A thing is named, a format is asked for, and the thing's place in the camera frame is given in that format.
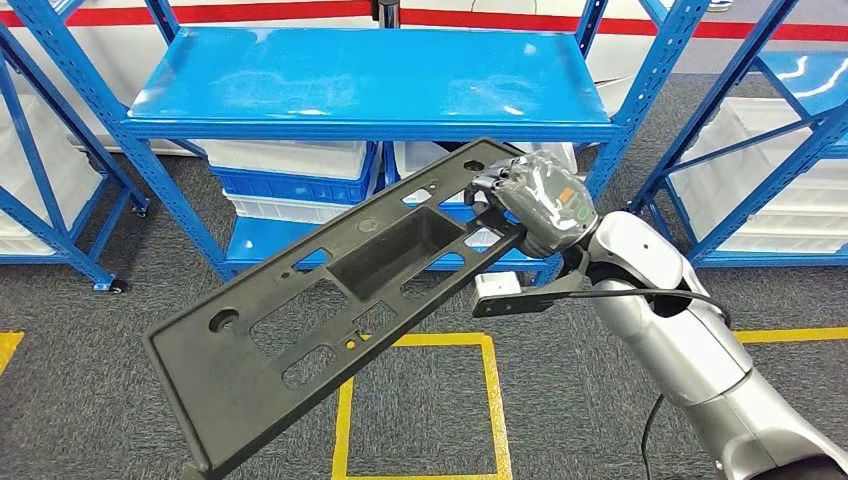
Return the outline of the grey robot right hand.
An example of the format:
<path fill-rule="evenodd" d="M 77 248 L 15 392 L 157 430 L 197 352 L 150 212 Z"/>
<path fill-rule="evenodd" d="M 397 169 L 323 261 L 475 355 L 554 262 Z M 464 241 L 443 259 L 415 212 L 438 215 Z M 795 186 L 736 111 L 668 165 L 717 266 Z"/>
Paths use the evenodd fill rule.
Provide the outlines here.
<path fill-rule="evenodd" d="M 478 214 L 506 211 L 526 229 L 518 249 L 545 258 L 580 243 L 600 222 L 591 194 L 561 159 L 547 150 L 497 161 L 464 190 Z"/>

